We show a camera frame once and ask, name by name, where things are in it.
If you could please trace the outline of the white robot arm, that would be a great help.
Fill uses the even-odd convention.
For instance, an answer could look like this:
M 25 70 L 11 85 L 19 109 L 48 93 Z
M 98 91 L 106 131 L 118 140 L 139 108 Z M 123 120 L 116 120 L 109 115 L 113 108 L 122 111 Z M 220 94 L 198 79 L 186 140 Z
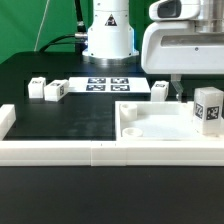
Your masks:
M 145 73 L 169 74 L 177 92 L 183 75 L 224 74 L 224 0 L 158 0 L 149 17 L 137 51 L 129 0 L 93 0 L 84 59 L 108 65 L 140 57 Z

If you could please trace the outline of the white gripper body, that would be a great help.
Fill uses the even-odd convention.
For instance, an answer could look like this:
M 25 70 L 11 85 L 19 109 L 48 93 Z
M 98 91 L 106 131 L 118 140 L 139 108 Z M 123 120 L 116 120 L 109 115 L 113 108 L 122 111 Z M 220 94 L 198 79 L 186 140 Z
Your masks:
M 158 0 L 142 42 L 148 74 L 224 74 L 224 0 Z

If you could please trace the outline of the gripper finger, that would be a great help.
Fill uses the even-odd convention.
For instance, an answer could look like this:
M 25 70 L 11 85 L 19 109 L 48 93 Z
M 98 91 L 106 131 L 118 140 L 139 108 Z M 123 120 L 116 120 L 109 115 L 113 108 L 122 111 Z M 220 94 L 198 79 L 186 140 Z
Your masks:
M 171 83 L 177 92 L 177 100 L 179 102 L 181 102 L 182 94 L 183 94 L 183 86 L 181 84 L 181 75 L 180 74 L 172 74 L 171 75 Z

